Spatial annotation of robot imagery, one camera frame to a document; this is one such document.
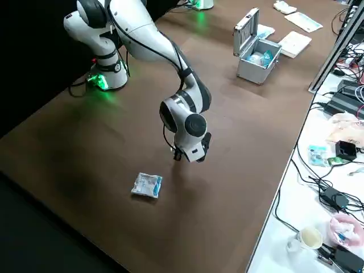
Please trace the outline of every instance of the brown table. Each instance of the brown table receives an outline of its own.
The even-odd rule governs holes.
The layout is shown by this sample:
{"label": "brown table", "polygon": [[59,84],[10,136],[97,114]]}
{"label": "brown table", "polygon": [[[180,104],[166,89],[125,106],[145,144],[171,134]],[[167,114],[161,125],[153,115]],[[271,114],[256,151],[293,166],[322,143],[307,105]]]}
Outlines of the brown table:
{"label": "brown table", "polygon": [[[179,85],[175,71],[131,58],[123,90],[82,99],[63,92],[1,139],[1,171],[133,273],[243,271],[343,9],[291,0],[324,26],[306,34],[272,2],[216,0],[204,13],[158,21],[213,96],[204,163],[174,162],[162,136],[158,108]],[[282,56],[262,86],[236,78],[232,53],[233,27],[253,7],[276,29],[270,40],[292,30],[312,38],[296,59]],[[158,200],[131,196],[139,172],[163,176]]]}

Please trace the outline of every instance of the white cup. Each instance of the white cup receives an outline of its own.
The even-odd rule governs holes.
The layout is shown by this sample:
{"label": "white cup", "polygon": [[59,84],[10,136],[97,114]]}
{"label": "white cup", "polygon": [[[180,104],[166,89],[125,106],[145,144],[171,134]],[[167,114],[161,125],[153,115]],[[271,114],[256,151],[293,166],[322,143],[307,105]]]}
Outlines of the white cup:
{"label": "white cup", "polygon": [[319,249],[322,246],[323,238],[321,233],[314,227],[306,227],[296,234],[287,244],[288,252],[298,252],[308,249]]}

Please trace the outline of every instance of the open metal box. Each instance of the open metal box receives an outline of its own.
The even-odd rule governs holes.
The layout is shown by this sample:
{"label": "open metal box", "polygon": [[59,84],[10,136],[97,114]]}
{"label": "open metal box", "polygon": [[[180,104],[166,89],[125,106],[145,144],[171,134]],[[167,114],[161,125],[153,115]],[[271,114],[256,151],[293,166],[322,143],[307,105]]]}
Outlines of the open metal box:
{"label": "open metal box", "polygon": [[[256,7],[234,27],[234,56],[239,56],[237,76],[262,84],[278,62],[282,46],[257,36],[258,18],[259,9]],[[263,67],[247,60],[255,51],[264,53],[267,50],[273,55],[268,66]]]}

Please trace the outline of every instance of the table surface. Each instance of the table surface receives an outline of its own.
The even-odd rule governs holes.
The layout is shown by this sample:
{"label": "table surface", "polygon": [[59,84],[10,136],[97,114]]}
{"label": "table surface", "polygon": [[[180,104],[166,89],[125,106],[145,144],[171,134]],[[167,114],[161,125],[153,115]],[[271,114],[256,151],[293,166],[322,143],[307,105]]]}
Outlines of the table surface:
{"label": "table surface", "polygon": [[[130,58],[124,89],[79,100],[63,92],[2,138],[1,171],[133,273],[242,272],[343,8],[331,0],[290,5],[324,27],[305,33],[264,0],[220,0],[158,21],[212,93],[205,162],[174,162],[162,136],[158,108],[179,86],[175,71]],[[236,77],[233,56],[233,27],[253,7],[259,23],[276,29],[270,40],[292,30],[312,38],[297,58],[281,56],[262,86]],[[158,200],[131,196],[139,172],[163,177]]]}
{"label": "table surface", "polygon": [[[326,92],[337,91],[337,85],[341,80],[342,78],[330,74],[318,90],[318,95],[315,97],[314,102],[328,102],[329,98],[322,95]],[[325,138],[330,132],[328,117],[319,109],[311,110],[308,114],[298,140],[298,149],[306,163],[308,162],[307,147],[309,145],[328,146],[328,143],[325,142]],[[292,152],[292,160],[297,164],[303,178],[309,180],[307,177],[311,174],[299,159],[297,149],[294,149]],[[364,155],[358,154],[355,161],[364,162]],[[352,163],[335,168],[325,179],[331,181],[333,187],[338,191],[355,195],[360,200],[364,200],[364,191],[360,191],[363,188],[364,174],[348,176],[350,172],[354,172],[362,166],[361,164]],[[329,170],[329,168],[310,167],[320,176],[326,174]],[[288,161],[279,189],[278,216],[299,230],[306,226],[317,227],[324,236],[324,242],[330,245],[326,235],[326,228],[333,213],[326,210],[320,204],[317,191],[314,191],[298,177],[298,172],[291,160]],[[247,272],[332,272],[329,267],[324,266],[315,259],[314,252],[304,253],[299,259],[289,256],[286,245],[295,233],[273,215],[276,203],[277,198],[272,203],[272,211],[267,216],[267,223],[262,231]],[[361,221],[364,221],[364,214],[361,212],[357,212],[354,215]],[[363,247],[352,249],[352,251],[364,259]]]}

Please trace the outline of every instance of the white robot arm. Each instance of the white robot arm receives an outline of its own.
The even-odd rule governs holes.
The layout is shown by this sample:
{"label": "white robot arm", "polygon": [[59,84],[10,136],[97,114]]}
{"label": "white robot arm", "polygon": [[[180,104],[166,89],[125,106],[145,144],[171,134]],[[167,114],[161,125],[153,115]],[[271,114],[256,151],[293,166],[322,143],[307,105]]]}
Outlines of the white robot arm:
{"label": "white robot arm", "polygon": [[108,86],[117,88],[126,83],[126,71],[114,53],[115,45],[106,48],[106,44],[112,41],[100,37],[113,27],[134,58],[163,60],[173,65],[181,78],[181,85],[177,93],[161,103],[160,117],[165,127],[175,133],[172,147],[175,159],[180,160],[185,155],[190,162],[203,161],[211,134],[207,133],[206,120],[200,113],[210,107],[210,92],[179,47],[158,31],[143,3],[140,0],[78,0],[77,9],[77,14],[65,17],[65,29],[71,37],[94,51],[97,55],[94,69],[104,76],[106,82],[110,82]]}

